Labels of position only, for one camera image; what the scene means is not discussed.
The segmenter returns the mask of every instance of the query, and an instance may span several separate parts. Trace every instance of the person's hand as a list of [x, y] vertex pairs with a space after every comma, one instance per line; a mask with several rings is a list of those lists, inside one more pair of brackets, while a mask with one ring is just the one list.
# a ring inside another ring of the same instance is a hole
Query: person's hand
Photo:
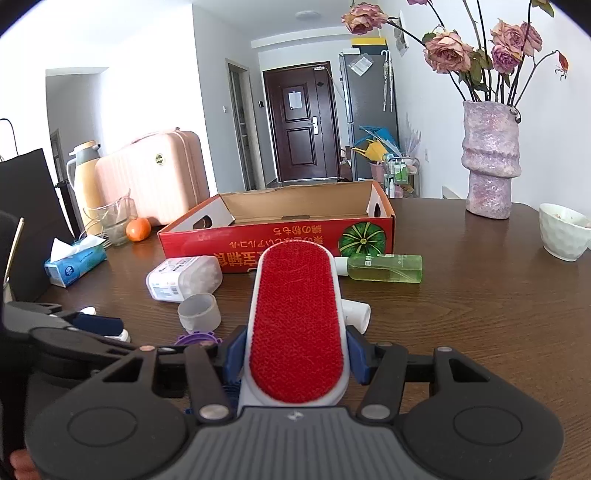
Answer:
[[41, 480], [29, 452], [25, 449], [16, 450], [10, 454], [10, 464], [14, 468], [17, 480]]

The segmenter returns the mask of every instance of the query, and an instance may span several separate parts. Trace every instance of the white bottle cap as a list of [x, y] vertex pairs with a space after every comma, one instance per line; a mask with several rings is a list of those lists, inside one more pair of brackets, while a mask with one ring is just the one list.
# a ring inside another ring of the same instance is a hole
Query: white bottle cap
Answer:
[[349, 263], [349, 257], [335, 257], [336, 274], [343, 277], [348, 277], [349, 272], [347, 271], [347, 264]]
[[342, 300], [342, 305], [345, 325], [354, 326], [363, 335], [369, 326], [371, 307], [367, 303], [345, 299]]

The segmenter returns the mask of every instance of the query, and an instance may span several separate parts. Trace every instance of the doorway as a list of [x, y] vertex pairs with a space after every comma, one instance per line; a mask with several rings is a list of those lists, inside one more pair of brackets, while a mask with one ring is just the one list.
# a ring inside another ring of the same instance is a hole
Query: doorway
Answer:
[[228, 73], [230, 75], [230, 97], [232, 98], [232, 113], [244, 188], [246, 191], [256, 190], [258, 186], [253, 162], [253, 153], [256, 155], [256, 152], [253, 152], [253, 147], [258, 140], [256, 139], [256, 125], [253, 126], [255, 123], [254, 113], [249, 115], [248, 109], [249, 106], [252, 106], [252, 96], [248, 97], [251, 92], [248, 71], [228, 63]]
[[329, 73], [330, 62], [264, 72], [282, 183], [338, 178], [335, 93]]

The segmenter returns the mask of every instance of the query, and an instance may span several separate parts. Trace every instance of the bottle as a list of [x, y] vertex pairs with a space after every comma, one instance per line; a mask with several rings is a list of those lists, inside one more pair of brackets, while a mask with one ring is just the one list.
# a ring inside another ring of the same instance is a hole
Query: bottle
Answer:
[[336, 257], [338, 275], [354, 280], [421, 283], [423, 258], [420, 255], [352, 255]]

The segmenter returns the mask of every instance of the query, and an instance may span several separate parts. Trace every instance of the white plastic container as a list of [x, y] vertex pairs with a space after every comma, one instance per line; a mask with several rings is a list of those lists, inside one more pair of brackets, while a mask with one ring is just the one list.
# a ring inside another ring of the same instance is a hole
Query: white plastic container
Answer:
[[180, 257], [164, 260], [146, 277], [154, 300], [181, 303], [197, 293], [213, 293], [222, 283], [216, 257]]

